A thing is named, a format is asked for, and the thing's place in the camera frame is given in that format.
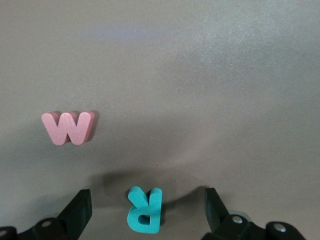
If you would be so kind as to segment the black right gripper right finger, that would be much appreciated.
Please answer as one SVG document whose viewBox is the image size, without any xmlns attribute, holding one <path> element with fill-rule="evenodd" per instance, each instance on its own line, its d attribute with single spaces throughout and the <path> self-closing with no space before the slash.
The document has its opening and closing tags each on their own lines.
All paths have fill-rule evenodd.
<svg viewBox="0 0 320 240">
<path fill-rule="evenodd" d="M 231 214 L 215 188 L 205 189 L 205 215 L 211 232 L 203 240 L 304 240 L 305 237 L 291 224 L 268 222 L 257 226 L 244 216 Z"/>
</svg>

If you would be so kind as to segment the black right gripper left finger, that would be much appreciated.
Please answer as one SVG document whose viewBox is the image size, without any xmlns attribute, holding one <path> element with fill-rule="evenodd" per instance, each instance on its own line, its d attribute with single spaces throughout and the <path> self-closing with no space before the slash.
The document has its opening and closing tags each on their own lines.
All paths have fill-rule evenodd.
<svg viewBox="0 0 320 240">
<path fill-rule="evenodd" d="M 77 240 L 92 216 L 89 189 L 80 190 L 57 217 L 40 220 L 24 232 L 13 226 L 2 226 L 2 240 Z"/>
</svg>

